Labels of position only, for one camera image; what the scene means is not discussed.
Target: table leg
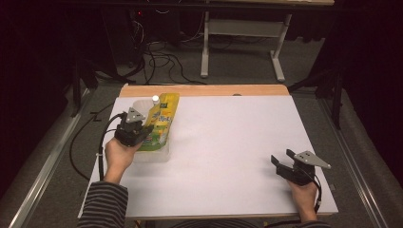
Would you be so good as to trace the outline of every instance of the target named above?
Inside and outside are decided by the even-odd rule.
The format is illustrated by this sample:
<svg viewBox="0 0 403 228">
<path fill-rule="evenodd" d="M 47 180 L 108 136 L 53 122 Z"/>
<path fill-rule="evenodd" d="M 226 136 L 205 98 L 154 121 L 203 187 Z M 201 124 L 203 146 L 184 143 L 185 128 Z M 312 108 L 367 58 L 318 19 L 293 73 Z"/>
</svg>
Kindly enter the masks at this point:
<svg viewBox="0 0 403 228">
<path fill-rule="evenodd" d="M 284 74 L 282 73 L 281 65 L 278 60 L 278 55 L 279 55 L 279 52 L 281 51 L 282 44 L 284 43 L 284 38 L 285 38 L 285 35 L 287 34 L 288 27 L 290 26 L 291 16 L 292 16 L 292 14 L 286 15 L 284 24 L 281 28 L 281 31 L 280 31 L 280 34 L 278 37 L 277 48 L 276 48 L 276 50 L 270 51 L 270 58 L 272 59 L 273 67 L 276 72 L 276 77 L 277 77 L 278 81 L 281 83 L 285 81 L 285 78 L 284 78 Z"/>
<path fill-rule="evenodd" d="M 209 12 L 204 13 L 204 45 L 201 55 L 201 77 L 208 77 L 208 22 Z"/>
</svg>

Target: metal gripper jaw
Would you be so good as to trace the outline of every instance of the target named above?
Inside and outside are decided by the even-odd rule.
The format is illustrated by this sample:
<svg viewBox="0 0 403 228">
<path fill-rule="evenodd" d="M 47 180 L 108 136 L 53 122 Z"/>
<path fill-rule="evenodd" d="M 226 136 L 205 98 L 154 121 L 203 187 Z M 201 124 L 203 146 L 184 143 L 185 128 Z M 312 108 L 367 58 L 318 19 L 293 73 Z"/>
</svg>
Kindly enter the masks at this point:
<svg viewBox="0 0 403 228">
<path fill-rule="evenodd" d="M 293 167 L 291 168 L 281 164 L 272 155 L 271 162 L 276 166 L 276 173 L 288 181 L 294 182 L 301 186 L 314 180 L 315 166 L 331 168 L 330 164 L 326 163 L 310 151 L 296 154 L 292 150 L 287 149 L 286 154 L 288 157 L 294 160 Z"/>
<path fill-rule="evenodd" d="M 144 115 L 130 107 L 128 113 L 123 113 L 121 123 L 115 131 L 115 138 L 126 146 L 141 143 L 154 129 L 154 125 L 143 126 L 144 119 Z"/>
</svg>

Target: hand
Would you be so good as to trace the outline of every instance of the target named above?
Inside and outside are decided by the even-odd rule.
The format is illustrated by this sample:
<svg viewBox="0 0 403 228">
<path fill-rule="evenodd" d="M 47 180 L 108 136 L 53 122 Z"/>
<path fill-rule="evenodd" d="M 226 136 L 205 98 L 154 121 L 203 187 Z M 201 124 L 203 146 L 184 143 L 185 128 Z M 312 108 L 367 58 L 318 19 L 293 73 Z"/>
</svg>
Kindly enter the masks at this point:
<svg viewBox="0 0 403 228">
<path fill-rule="evenodd" d="M 313 182 L 310 182 L 303 186 L 299 186 L 290 181 L 287 182 L 291 187 L 293 199 L 297 205 L 301 222 L 305 222 L 308 220 L 317 220 L 317 213 L 315 213 L 317 186 Z"/>
<path fill-rule="evenodd" d="M 141 143 L 135 146 L 122 145 L 117 139 L 113 138 L 106 144 L 106 162 L 107 170 L 104 181 L 119 184 L 122 175 L 131 163 L 133 163 L 134 153 L 142 146 Z"/>
</svg>

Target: wrist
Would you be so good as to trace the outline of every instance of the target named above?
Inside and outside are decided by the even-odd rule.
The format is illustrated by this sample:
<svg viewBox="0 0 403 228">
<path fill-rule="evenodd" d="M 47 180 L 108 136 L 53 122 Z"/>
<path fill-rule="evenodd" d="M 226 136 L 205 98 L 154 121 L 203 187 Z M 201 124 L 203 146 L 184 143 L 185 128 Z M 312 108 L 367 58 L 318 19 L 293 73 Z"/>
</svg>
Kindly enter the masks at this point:
<svg viewBox="0 0 403 228">
<path fill-rule="evenodd" d="M 301 222 L 317 220 L 317 213 L 315 213 L 314 208 L 308 210 L 299 209 L 298 211 Z"/>
<path fill-rule="evenodd" d="M 108 168 L 104 176 L 104 181 L 119 184 L 124 172 L 125 171 L 122 169 Z"/>
</svg>

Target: desk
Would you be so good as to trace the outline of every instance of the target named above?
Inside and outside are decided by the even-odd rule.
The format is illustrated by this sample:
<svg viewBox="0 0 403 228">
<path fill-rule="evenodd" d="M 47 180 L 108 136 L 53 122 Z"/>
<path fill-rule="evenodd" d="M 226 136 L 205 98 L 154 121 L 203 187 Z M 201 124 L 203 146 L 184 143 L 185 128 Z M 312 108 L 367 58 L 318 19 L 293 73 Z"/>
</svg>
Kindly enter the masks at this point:
<svg viewBox="0 0 403 228">
<path fill-rule="evenodd" d="M 332 6 L 334 0 L 220 0 L 219 2 L 244 2 L 244 3 L 264 3 L 264 4 L 287 4 L 287 5 L 316 5 Z M 210 19 L 209 12 L 204 14 L 204 42 L 201 56 L 201 77 L 208 77 L 208 36 L 210 34 L 223 35 L 244 35 L 257 37 L 277 37 L 278 42 L 275 50 L 270 50 L 270 59 L 276 72 L 279 82 L 284 82 L 284 74 L 278 56 L 284 42 L 285 35 L 290 26 L 292 14 L 286 14 L 283 22 L 262 22 L 262 21 L 243 21 L 243 20 L 221 20 Z"/>
<path fill-rule="evenodd" d="M 126 170 L 121 185 L 128 188 L 128 219 L 255 218 L 297 212 L 270 156 L 291 165 L 287 148 L 314 150 L 285 86 L 125 86 L 111 116 L 145 99 L 138 96 L 149 99 L 163 91 L 181 94 L 169 135 L 171 158 L 166 163 L 133 163 Z M 106 134 L 104 143 L 112 136 Z M 336 213 L 320 168 L 317 176 L 323 188 L 319 213 Z M 91 181 L 98 179 L 95 162 Z"/>
</svg>

